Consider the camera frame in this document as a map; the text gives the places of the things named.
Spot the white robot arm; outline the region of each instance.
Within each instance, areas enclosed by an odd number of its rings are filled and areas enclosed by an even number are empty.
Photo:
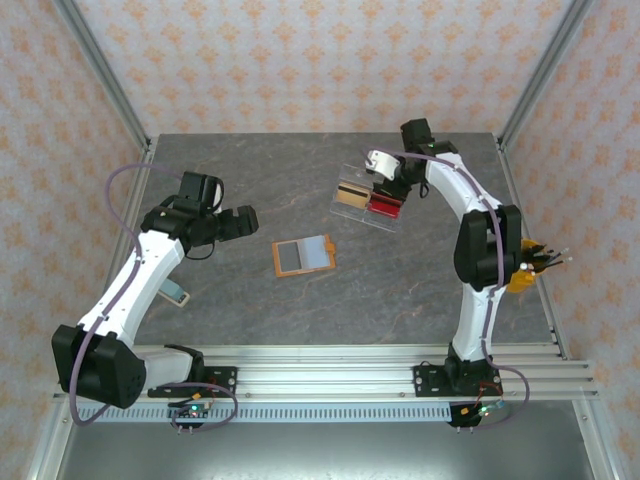
[[[520,212],[487,193],[450,142],[435,142],[426,119],[404,124],[402,137],[406,152],[372,150],[366,167],[384,178],[374,184],[374,193],[403,203],[413,185],[433,185],[460,222],[454,264],[463,283],[462,308],[444,373],[445,383],[453,387],[449,393],[475,395],[480,383],[494,383],[498,375],[487,356],[492,353],[498,304],[511,275],[520,267]],[[499,246],[491,217],[499,222]],[[443,394],[441,388],[434,388],[434,392]]]
[[[151,301],[189,249],[202,245],[213,248],[216,241],[251,235],[258,229],[255,210],[250,206],[239,207],[237,216],[231,209],[221,211],[223,192],[219,179],[185,172],[178,195],[169,197],[145,216],[138,237],[141,257],[132,252],[105,294],[78,325],[61,325],[53,335],[53,352],[64,391],[69,391],[76,362],[81,362],[77,394],[120,408],[131,406],[142,391],[185,380],[207,380],[199,378],[204,361],[197,351],[166,345],[136,356],[132,348]],[[137,274],[120,294],[136,266]],[[105,318],[106,305],[111,308]],[[80,344],[91,335],[92,328],[95,331],[89,348],[78,358]]]

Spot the wallpaper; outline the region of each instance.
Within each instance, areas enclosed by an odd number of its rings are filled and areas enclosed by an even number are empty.
[[[498,133],[570,0],[79,0],[147,134]]]
[[[24,478],[53,391],[51,335],[99,297],[108,173],[138,151],[50,0],[0,9],[0,477]],[[129,181],[114,189],[122,208]]]
[[[509,160],[536,239],[570,247],[548,276],[578,358],[640,472],[640,9],[596,2]]]

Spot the table surface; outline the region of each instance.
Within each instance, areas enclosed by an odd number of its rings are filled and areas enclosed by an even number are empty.
[[[471,173],[510,202],[492,135],[450,139]],[[161,135],[154,163],[224,180],[223,208],[252,205],[260,228],[217,243],[206,261],[184,260],[169,278],[191,294],[178,308],[157,297],[136,343],[187,345],[443,344],[458,325],[462,287],[453,268],[459,224],[435,189],[412,192],[396,233],[330,213],[343,164],[361,166],[365,146],[400,149],[400,134]],[[140,212],[177,192],[152,172]],[[329,234],[333,270],[277,278],[271,244]],[[194,249],[193,256],[207,253]],[[494,341],[548,342],[537,289],[505,294]]]

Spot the transparent container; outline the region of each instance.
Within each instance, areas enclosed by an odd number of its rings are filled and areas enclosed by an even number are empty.
[[[331,202],[330,211],[336,215],[366,223],[373,227],[387,230],[388,232],[396,232],[400,228],[400,218],[402,217],[402,209],[398,218],[391,218],[380,213],[370,212],[369,210],[347,205],[336,200],[338,194],[338,185],[340,183],[350,183],[357,187],[373,190],[373,182],[382,181],[382,177],[378,174],[371,175],[364,168],[352,167],[351,165],[343,165],[340,169],[340,176],[336,183],[336,190],[333,193],[333,201]]]

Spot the aluminum frame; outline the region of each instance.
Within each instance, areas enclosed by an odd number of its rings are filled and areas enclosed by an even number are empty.
[[[157,348],[137,346],[134,350],[144,353]],[[411,407],[425,401],[475,400],[475,397],[425,399],[415,396],[411,367],[424,360],[442,363],[447,345],[196,348],[203,352],[207,365],[240,368],[236,393],[240,402],[249,406],[286,402],[300,406],[367,404],[375,408],[381,404]],[[532,401],[572,400],[582,408],[599,403],[589,362],[562,360],[555,344],[495,345],[494,354],[496,363],[515,365],[529,378]],[[503,386],[506,401],[522,400],[523,386],[517,377],[504,372]],[[49,423],[29,473],[28,478],[32,480],[56,478],[71,433],[67,395],[58,393],[53,401]],[[158,401],[143,395],[137,405],[153,406]],[[581,428],[588,426],[588,423],[581,424]],[[624,478],[610,475],[616,469],[607,467],[611,457],[597,426],[583,434],[596,478]]]
[[[104,87],[107,95],[111,99],[113,106],[120,114],[131,138],[140,146],[145,148],[148,145],[149,138],[144,131],[144,127],[138,118],[133,106],[129,102],[122,85],[109,66],[107,57],[98,45],[87,21],[82,15],[80,8],[74,0],[53,0],[64,18],[69,29],[76,37],[85,58],[96,73],[98,80]]]
[[[499,137],[501,146],[507,148],[518,135],[593,3],[593,0],[574,0],[569,6],[558,30],[551,39],[551,43],[538,62],[516,107],[505,124]]]
[[[498,146],[498,155],[507,179],[509,192],[511,193],[511,197],[516,206],[521,208],[522,203],[520,202],[518,190],[509,166],[507,150],[505,145],[500,145],[500,142],[497,139],[496,145]],[[522,227],[523,233],[527,237],[531,238],[531,231],[524,216],[522,217]],[[550,288],[547,283],[547,279],[544,275],[538,277],[536,281],[538,292],[542,300],[542,306],[544,308],[545,316],[549,322],[552,335],[557,341],[562,358],[564,360],[570,360],[571,352],[569,350],[569,341],[562,325],[562,321],[560,320],[560,316],[558,315],[555,302],[552,300],[549,293]],[[587,456],[589,457],[589,462],[591,463],[595,478],[603,478],[607,480],[624,480],[626,478],[632,478],[631,473],[627,471],[626,464],[621,460],[617,453],[615,442],[609,431],[609,415],[602,402],[585,403],[584,400],[574,400],[573,409],[576,413],[576,418],[578,419],[580,431],[587,450]]]

